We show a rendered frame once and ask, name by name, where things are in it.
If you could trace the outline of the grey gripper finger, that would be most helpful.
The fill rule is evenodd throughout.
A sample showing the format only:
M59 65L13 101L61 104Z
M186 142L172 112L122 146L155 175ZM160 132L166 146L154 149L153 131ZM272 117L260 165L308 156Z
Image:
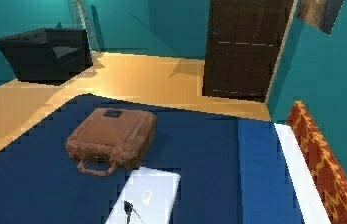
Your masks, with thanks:
M126 224L130 224L131 213L133 211L133 205L130 202L125 201L124 202L124 211L126 214Z
M134 213L137 215L137 217L139 218L140 222L141 222L142 224L144 224L144 222L143 222L143 220L142 220L140 214L136 211L136 209L135 209L134 207L131 207L131 210L132 210L132 212L134 212Z

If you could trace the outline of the white laptop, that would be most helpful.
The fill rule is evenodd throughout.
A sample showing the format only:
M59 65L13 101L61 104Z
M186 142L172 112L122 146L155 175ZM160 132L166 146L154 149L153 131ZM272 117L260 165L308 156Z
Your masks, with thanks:
M181 176L140 167L128 178L105 224L126 224L124 202L130 202L144 224L169 224ZM142 224L132 212L130 224Z

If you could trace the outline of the brown hard carrying case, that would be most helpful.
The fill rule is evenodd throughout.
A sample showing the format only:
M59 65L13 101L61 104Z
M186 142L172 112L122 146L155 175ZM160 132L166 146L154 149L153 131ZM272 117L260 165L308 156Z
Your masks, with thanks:
M106 177L139 168L155 137L157 116L148 111L96 108L67 138L81 173Z

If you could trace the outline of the blue bed with orange headboard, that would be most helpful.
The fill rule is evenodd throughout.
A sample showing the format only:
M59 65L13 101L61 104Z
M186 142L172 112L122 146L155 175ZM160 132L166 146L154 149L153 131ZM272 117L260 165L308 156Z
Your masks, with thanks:
M140 167L181 176L169 224L305 224L275 123L157 107L140 167L101 177L81 173L65 147L96 108L137 105L77 96L0 151L0 224L105 224ZM337 165L322 139L294 134L318 193L332 187ZM347 224L337 192L319 196L331 224Z

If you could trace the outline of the white pillow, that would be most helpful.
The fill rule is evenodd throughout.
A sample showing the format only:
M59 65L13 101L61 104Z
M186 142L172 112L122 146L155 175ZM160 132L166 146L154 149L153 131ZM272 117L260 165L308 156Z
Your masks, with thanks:
M331 224L290 126L274 124L305 224Z

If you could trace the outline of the grey ladder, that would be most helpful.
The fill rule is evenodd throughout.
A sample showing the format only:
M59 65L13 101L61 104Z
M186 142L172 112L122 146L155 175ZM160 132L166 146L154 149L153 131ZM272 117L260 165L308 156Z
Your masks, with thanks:
M100 47L95 35L95 31L90 22L88 13L85 9L83 0L72 0L73 5L73 17L74 17L74 27L77 28L81 26L87 32L88 43L95 44L95 50L100 51Z

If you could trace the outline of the dark brown wooden door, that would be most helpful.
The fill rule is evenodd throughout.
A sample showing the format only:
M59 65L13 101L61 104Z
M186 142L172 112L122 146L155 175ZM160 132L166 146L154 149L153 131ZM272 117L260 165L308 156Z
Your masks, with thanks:
M264 102L294 0L211 0L205 96Z

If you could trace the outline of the framed wall picture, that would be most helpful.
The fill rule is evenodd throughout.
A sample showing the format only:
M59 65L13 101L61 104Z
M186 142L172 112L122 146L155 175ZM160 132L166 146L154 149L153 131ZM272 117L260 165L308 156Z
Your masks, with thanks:
M297 17L330 35L345 0L300 0Z

